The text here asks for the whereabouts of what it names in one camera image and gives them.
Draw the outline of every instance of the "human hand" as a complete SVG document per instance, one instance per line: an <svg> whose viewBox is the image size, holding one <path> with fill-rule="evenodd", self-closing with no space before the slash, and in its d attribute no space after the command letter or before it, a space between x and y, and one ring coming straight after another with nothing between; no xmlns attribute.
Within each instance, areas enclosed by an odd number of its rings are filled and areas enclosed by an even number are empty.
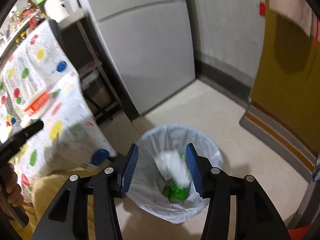
<svg viewBox="0 0 320 240"><path fill-rule="evenodd" d="M18 181L18 176L17 174L14 172L14 166L9 163L9 168L10 168L10 172L11 172L11 178L8 182L6 182L6 191L7 193L9 193L9 197L8 197L8 202L9 204L12 204L12 206L14 207L18 207L21 206L23 203L23 196L21 194L21 187L20 185L17 183ZM6 210L6 208L4 207L4 205L0 202L0 206L2 207L3 211L7 214L10 215L9 212Z"/></svg>

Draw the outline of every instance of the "beige floor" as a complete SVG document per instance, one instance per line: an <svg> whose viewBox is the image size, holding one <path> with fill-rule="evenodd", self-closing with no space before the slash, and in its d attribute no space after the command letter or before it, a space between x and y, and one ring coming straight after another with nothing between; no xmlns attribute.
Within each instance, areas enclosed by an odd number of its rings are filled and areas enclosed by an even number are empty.
<svg viewBox="0 0 320 240"><path fill-rule="evenodd" d="M278 154L239 126L244 109L216 90L195 81L153 111L133 121L124 113L102 127L118 152L125 153L145 131L157 125L183 123L206 133L219 147L229 175L252 174L269 195L287 224L297 210L307 182ZM235 228L232 198L229 239ZM173 225L139 209L130 199L117 201L124 239L200 239L207 210L193 219Z"/></svg>

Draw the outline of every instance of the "white appliance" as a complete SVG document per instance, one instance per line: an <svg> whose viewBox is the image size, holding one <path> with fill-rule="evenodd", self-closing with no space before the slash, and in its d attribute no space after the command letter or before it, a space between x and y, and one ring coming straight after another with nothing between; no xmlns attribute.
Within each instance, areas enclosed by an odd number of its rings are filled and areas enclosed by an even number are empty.
<svg viewBox="0 0 320 240"><path fill-rule="evenodd" d="M46 0L44 10L47 16L56 22L61 22L79 8L77 0Z"/></svg>
<svg viewBox="0 0 320 240"><path fill-rule="evenodd" d="M142 114L194 80L185 0L79 0Z"/></svg>

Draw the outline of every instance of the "pink cloth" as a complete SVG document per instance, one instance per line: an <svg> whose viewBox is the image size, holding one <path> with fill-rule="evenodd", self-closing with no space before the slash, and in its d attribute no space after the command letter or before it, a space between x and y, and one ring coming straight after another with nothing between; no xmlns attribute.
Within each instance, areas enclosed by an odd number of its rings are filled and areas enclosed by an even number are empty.
<svg viewBox="0 0 320 240"><path fill-rule="evenodd" d="M314 35L313 12L306 0L269 0L269 8L294 22L306 35Z"/></svg>

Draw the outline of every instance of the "metal screw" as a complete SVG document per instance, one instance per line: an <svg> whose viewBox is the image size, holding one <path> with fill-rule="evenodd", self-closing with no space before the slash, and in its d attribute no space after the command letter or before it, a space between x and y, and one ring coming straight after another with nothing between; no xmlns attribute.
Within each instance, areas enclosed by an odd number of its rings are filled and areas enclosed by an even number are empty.
<svg viewBox="0 0 320 240"><path fill-rule="evenodd" d="M220 173L220 170L219 170L218 168L214 167L214 168L211 169L211 172L212 172L213 174L219 174L219 173Z"/></svg>
<svg viewBox="0 0 320 240"><path fill-rule="evenodd" d="M79 177L78 177L78 175L76 175L76 174L70 176L70 180L71 180L71 181L76 181L78 178L79 178Z"/></svg>
<svg viewBox="0 0 320 240"><path fill-rule="evenodd" d="M111 173L113 173L113 168L106 168L106 169L104 170L104 173L105 173L105 174L111 174Z"/></svg>
<svg viewBox="0 0 320 240"><path fill-rule="evenodd" d="M247 181L249 182L254 182L254 176L248 175L247 177L245 177L247 179Z"/></svg>

